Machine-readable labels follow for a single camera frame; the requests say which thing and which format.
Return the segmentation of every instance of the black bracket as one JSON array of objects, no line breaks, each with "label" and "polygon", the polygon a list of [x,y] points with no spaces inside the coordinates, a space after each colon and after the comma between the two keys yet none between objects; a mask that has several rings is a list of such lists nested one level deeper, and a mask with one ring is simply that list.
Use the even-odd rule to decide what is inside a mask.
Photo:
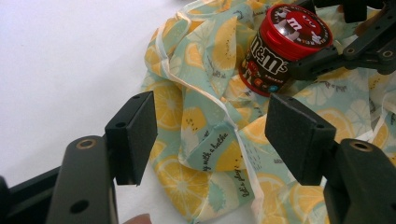
[{"label": "black bracket", "polygon": [[396,169],[367,142],[344,139],[294,98],[271,94],[265,135],[301,185],[327,178],[324,197],[331,223],[396,223]]},{"label": "black bracket", "polygon": [[0,176],[0,223],[118,223],[113,179],[140,185],[156,137],[154,94],[137,94],[105,136],[71,142],[60,167],[11,189]]},{"label": "black bracket", "polygon": [[[357,10],[360,5],[361,1],[353,5],[350,10]],[[291,76],[296,80],[315,79],[340,67],[371,68],[382,75],[394,72],[396,70],[396,0],[388,0],[383,10],[385,13],[379,20],[344,48],[342,54],[338,54],[335,46],[330,46],[299,61],[289,63],[288,70]]]}]

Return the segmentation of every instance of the red lid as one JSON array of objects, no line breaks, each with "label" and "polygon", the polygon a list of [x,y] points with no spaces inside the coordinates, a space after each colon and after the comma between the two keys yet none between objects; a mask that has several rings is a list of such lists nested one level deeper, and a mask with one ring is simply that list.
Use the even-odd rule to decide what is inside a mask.
[{"label": "red lid", "polygon": [[269,8],[260,32],[273,51],[290,61],[302,59],[332,43],[332,33],[324,21],[294,5]]}]

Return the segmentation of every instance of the finger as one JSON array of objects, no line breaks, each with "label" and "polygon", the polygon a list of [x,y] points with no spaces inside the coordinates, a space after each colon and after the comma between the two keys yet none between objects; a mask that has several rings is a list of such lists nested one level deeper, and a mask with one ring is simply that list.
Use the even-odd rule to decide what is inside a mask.
[{"label": "finger", "polygon": [[137,217],[133,217],[126,221],[124,224],[152,224],[149,218],[149,214],[142,214]]}]

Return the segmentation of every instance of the lemon print fabric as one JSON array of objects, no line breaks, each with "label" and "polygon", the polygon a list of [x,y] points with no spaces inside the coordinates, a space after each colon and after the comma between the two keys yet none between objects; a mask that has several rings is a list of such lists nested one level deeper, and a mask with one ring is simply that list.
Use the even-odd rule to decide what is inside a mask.
[{"label": "lemon print fabric", "polygon": [[[267,9],[291,0],[201,0],[186,5],[148,40],[142,91],[153,91],[158,126],[149,162],[187,223],[251,203],[257,223],[329,223],[323,188],[301,186],[265,136],[269,98],[240,79]],[[335,38],[350,37],[336,7],[318,15]],[[343,39],[339,50],[344,47]],[[283,92],[396,165],[396,76],[339,68]]]}]

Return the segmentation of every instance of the screw hole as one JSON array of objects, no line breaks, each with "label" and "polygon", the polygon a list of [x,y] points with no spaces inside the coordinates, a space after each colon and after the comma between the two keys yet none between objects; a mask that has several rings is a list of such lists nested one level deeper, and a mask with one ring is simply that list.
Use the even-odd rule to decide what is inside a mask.
[{"label": "screw hole", "polygon": [[373,149],[370,147],[370,145],[366,145],[362,142],[351,142],[350,145],[354,147],[355,149],[362,151],[362,152],[370,152],[373,151]]},{"label": "screw hole", "polygon": [[347,49],[346,52],[353,53],[353,52],[355,52],[355,50],[354,49]]},{"label": "screw hole", "polygon": [[79,141],[76,145],[78,149],[88,149],[96,145],[96,140],[94,139],[83,139]]},{"label": "screw hole", "polygon": [[116,127],[117,128],[123,128],[123,127],[125,127],[126,126],[126,123],[125,122],[120,122],[120,123],[117,123],[116,124]]},{"label": "screw hole", "polygon": [[78,214],[82,213],[84,210],[86,210],[90,206],[90,203],[86,200],[80,200],[76,203],[74,203],[70,207],[70,213],[72,214]]},{"label": "screw hole", "polygon": [[391,50],[387,50],[382,53],[382,56],[384,56],[386,58],[391,57],[392,55],[393,55],[393,51],[391,51]]}]

